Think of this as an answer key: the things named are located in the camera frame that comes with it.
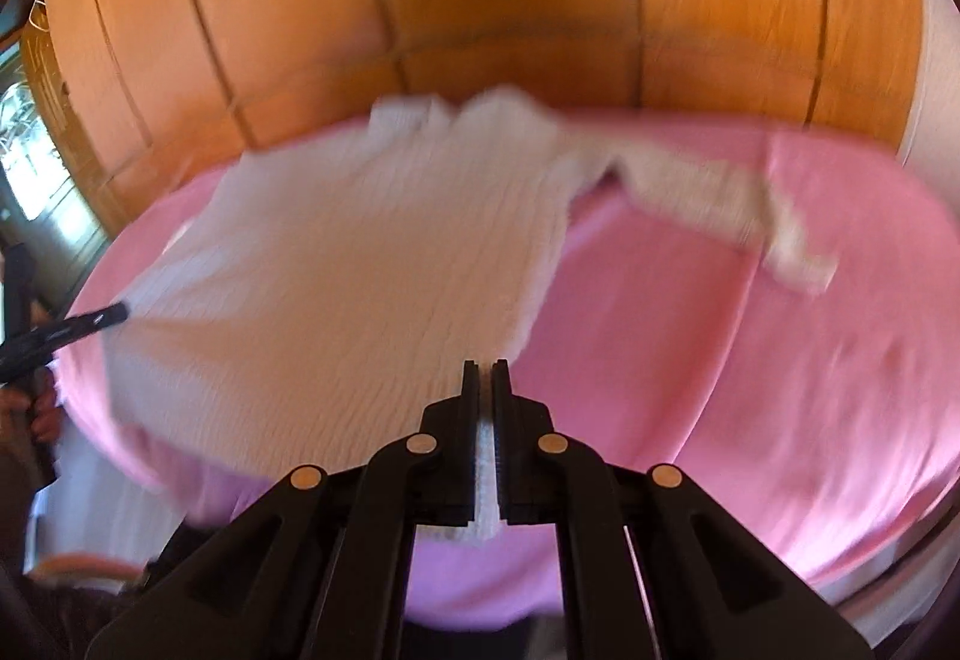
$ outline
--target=wooden wall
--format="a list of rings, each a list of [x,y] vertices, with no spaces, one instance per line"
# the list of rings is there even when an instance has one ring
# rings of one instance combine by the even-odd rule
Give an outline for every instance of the wooden wall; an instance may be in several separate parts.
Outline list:
[[[557,106],[733,110],[901,140],[920,0],[46,0],[104,180],[136,216],[245,149],[516,83]]]

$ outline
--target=pink sheet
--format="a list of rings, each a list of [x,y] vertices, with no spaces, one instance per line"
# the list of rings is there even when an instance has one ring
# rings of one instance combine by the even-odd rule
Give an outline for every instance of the pink sheet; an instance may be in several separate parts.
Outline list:
[[[838,134],[717,117],[579,120],[765,170],[794,198],[811,249],[840,265],[824,295],[800,295],[754,254],[635,211],[603,182],[574,206],[558,274],[512,366],[515,390],[610,462],[677,462],[812,584],[840,577],[957,477],[952,216],[888,155]],[[130,225],[75,309],[117,297],[222,174]],[[94,443],[196,521],[225,521],[268,486],[114,423],[99,339],[61,352],[59,380]],[[550,529],[513,527],[480,548],[416,543],[414,619],[493,628],[559,609]]]

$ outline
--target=round silver rivet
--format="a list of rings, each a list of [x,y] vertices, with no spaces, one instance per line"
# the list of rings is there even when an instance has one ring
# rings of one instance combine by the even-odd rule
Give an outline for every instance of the round silver rivet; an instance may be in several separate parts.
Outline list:
[[[569,441],[559,435],[558,433],[546,433],[546,435],[541,435],[539,441],[536,441],[536,444],[539,446],[541,452],[546,452],[546,454],[563,454],[568,447]]]
[[[417,433],[407,438],[407,451],[410,454],[430,454],[437,447],[437,439],[427,433]]]
[[[323,473],[314,468],[313,465],[304,465],[304,467],[297,468],[296,471],[290,473],[290,483],[296,489],[313,489],[322,480]]]
[[[652,473],[656,486],[664,489],[675,489],[683,483],[683,473],[673,465],[658,465]]]

